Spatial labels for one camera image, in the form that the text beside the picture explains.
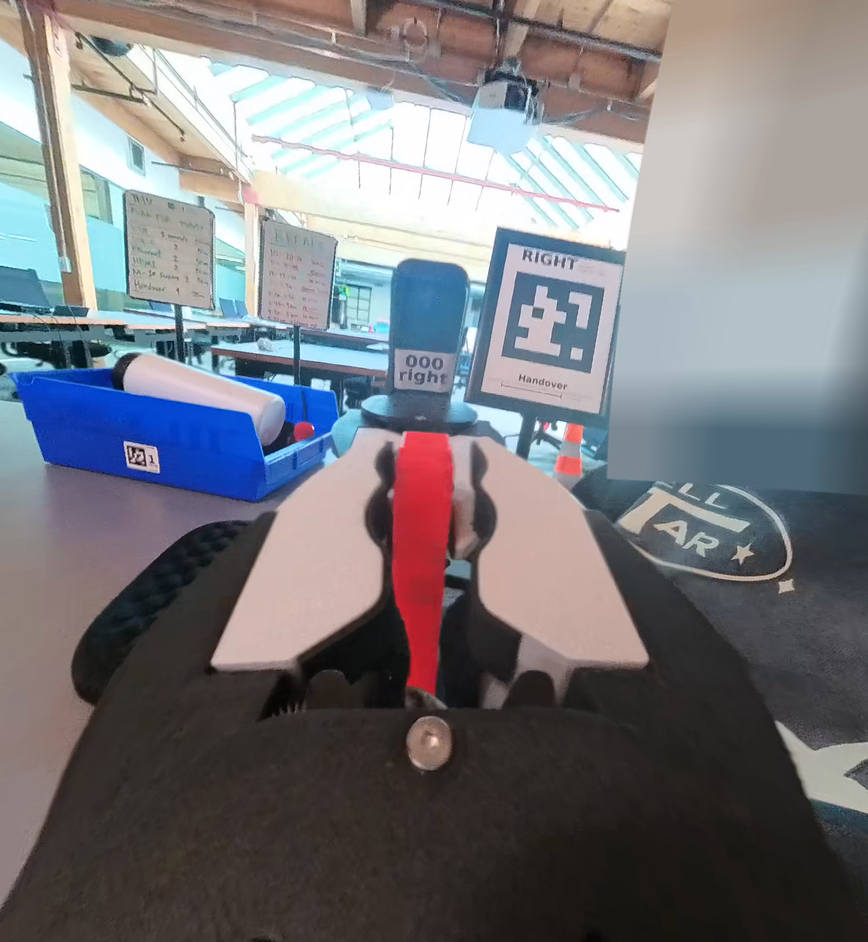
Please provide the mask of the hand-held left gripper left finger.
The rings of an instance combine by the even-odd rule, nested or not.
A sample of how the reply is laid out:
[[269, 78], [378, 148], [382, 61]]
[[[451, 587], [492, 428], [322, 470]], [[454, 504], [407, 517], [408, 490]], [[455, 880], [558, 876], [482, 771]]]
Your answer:
[[392, 486], [393, 433], [359, 430], [343, 457], [280, 504], [212, 668], [295, 672], [379, 609]]

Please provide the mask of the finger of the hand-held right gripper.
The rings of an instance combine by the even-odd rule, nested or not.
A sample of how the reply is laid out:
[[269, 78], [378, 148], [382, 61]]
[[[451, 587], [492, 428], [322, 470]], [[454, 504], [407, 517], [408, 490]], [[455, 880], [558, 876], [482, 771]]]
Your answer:
[[473, 440], [450, 440], [453, 463], [450, 555], [468, 559], [479, 543], [475, 529], [476, 491]]

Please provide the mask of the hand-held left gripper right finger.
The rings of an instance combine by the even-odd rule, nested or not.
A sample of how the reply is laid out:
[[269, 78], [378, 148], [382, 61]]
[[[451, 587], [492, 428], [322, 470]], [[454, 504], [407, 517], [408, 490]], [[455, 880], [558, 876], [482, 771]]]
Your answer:
[[475, 559], [477, 599], [516, 642], [510, 678], [485, 668], [484, 700], [540, 672], [562, 700], [581, 669], [640, 671], [650, 663], [582, 505], [496, 441], [471, 441], [475, 509], [491, 511]]

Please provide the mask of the red block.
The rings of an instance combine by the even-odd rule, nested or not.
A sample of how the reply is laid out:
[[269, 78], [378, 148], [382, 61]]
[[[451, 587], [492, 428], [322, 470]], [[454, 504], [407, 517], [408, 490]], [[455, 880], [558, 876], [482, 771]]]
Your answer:
[[408, 685], [430, 695], [437, 688], [453, 488], [448, 437], [406, 432], [393, 484], [393, 598], [408, 639]]

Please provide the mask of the blue plastic bin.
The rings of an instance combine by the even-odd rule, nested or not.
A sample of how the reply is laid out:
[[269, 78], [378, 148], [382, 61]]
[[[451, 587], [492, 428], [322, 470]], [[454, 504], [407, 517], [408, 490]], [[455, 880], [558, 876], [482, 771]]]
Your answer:
[[329, 390], [228, 377], [283, 398], [311, 438], [269, 454], [252, 418], [115, 389], [108, 369], [22, 371], [16, 391], [43, 460], [113, 477], [260, 502], [323, 463], [339, 418]]

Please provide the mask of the white bottle with black cap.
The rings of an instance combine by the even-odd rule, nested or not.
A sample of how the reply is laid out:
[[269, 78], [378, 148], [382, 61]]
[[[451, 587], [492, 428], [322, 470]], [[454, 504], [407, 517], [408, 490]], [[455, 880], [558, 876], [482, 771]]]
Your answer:
[[283, 435], [287, 409], [280, 395], [168, 358], [125, 354], [112, 367], [111, 382], [128, 394], [246, 414], [263, 447], [274, 445]]

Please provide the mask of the framed code sign on stand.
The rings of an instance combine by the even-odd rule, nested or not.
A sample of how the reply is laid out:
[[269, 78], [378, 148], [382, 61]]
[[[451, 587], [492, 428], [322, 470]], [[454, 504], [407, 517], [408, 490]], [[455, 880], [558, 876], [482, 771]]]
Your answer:
[[465, 400], [518, 414], [528, 457], [539, 422], [606, 414], [626, 253], [499, 228]]

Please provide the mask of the orange traffic cone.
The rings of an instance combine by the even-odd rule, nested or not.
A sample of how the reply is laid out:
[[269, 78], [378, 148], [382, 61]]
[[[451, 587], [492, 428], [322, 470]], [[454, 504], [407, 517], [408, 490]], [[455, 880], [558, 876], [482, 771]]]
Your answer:
[[568, 423], [558, 449], [553, 477], [567, 490], [571, 490], [583, 477], [582, 425]]

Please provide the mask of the grey top desk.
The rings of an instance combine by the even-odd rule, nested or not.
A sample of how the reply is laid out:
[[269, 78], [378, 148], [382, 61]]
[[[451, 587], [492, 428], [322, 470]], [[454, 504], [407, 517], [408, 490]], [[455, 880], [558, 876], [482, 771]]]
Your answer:
[[[292, 371], [295, 355], [292, 340], [275, 340], [269, 349], [255, 343], [222, 343], [210, 348], [211, 353], [221, 358], [245, 364], [274, 367], [277, 371]], [[301, 343], [299, 347], [301, 369], [341, 376], [368, 376], [384, 380], [388, 374], [389, 358], [376, 351], [328, 347]]]

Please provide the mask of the whiteboard with green heading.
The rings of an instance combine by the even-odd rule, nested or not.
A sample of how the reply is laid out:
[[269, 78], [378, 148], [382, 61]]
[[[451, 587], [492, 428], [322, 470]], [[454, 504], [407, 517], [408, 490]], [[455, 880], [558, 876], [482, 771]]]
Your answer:
[[337, 241], [275, 218], [259, 225], [259, 319], [292, 328], [292, 368], [301, 379], [301, 333], [331, 323]]

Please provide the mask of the ceiling projector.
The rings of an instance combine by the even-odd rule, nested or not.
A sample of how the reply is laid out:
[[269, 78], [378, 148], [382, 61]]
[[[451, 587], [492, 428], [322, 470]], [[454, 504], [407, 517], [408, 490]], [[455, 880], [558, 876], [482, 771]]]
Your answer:
[[539, 82], [510, 60], [487, 69], [476, 90], [466, 140], [505, 157], [523, 151], [542, 123]]

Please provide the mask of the whiteboard with black heading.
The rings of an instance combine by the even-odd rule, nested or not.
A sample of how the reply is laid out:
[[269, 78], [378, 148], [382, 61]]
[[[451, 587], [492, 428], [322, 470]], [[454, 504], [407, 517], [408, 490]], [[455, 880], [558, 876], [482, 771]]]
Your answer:
[[176, 359], [185, 363], [184, 307], [216, 306], [211, 210], [136, 190], [123, 193], [126, 293], [173, 308]]

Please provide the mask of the wooden desk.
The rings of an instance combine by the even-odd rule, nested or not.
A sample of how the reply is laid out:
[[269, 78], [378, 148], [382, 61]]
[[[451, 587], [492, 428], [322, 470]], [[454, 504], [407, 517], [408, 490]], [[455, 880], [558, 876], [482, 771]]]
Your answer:
[[44, 343], [59, 347], [69, 367], [92, 363], [91, 343], [150, 346], [162, 355], [183, 361], [191, 341], [190, 327], [200, 333], [205, 331], [205, 324], [198, 321], [178, 325], [175, 319], [146, 312], [77, 315], [0, 311], [0, 345]]

